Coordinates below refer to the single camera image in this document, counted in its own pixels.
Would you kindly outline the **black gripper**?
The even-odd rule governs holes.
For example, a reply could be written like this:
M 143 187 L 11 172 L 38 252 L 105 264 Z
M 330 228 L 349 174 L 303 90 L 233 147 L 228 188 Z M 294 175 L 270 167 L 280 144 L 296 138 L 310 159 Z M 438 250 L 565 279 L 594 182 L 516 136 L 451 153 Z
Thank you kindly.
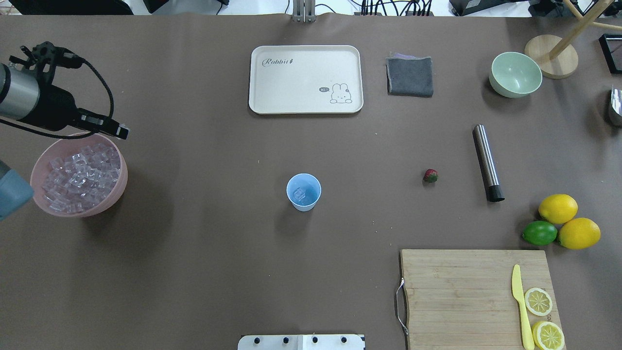
M 126 140 L 130 130 L 113 118 L 91 111 L 79 111 L 74 96 L 56 86 L 45 86 L 33 111 L 29 113 L 29 124 L 49 131 L 60 131 L 67 126 L 103 133 L 120 140 Z

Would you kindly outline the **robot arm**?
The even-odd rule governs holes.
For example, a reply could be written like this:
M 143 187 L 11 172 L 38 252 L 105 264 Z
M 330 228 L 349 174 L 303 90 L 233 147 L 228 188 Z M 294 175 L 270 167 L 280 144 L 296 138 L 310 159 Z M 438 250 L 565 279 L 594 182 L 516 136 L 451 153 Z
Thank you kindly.
M 1 65 L 1 122 L 55 138 L 38 159 L 30 181 L 1 164 L 1 218 L 30 199 L 60 217 L 88 217 L 115 204 L 127 185 L 127 165 L 111 137 L 128 129 L 110 115 L 75 105 L 73 95 L 51 84 L 54 70 Z

